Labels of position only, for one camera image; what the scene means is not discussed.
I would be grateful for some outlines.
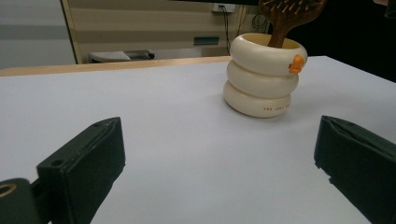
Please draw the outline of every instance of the cream ring stack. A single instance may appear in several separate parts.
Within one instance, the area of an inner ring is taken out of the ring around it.
[[[297,88],[307,60],[305,48],[285,39],[283,49],[267,47],[270,35],[245,34],[231,45],[227,66],[226,102],[241,113],[257,118],[283,114]]]

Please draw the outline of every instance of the orange sticker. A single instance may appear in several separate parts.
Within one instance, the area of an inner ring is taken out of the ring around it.
[[[296,56],[294,56],[293,63],[289,65],[289,72],[295,74],[300,73],[301,70],[303,69],[303,65],[304,65],[304,58],[296,54]]]

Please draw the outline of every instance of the electrical outlet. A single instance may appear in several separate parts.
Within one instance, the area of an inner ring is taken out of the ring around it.
[[[222,3],[214,3],[212,7],[212,11],[214,12],[223,12],[223,8],[221,6],[224,6],[225,10],[227,12],[235,12],[235,4],[222,4]]]

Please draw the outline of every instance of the table edge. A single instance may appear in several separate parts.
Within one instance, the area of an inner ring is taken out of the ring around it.
[[[231,60],[230,56],[163,59],[122,63],[85,63],[33,67],[12,67],[0,70],[0,77],[15,77],[29,75],[61,74],[91,71],[120,70],[145,67],[172,66],[194,63],[225,63]]]

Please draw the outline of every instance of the brown brush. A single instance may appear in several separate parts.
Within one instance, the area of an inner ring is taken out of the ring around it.
[[[268,47],[282,48],[286,34],[294,27],[314,20],[327,0],[260,0],[259,9],[274,31]]]

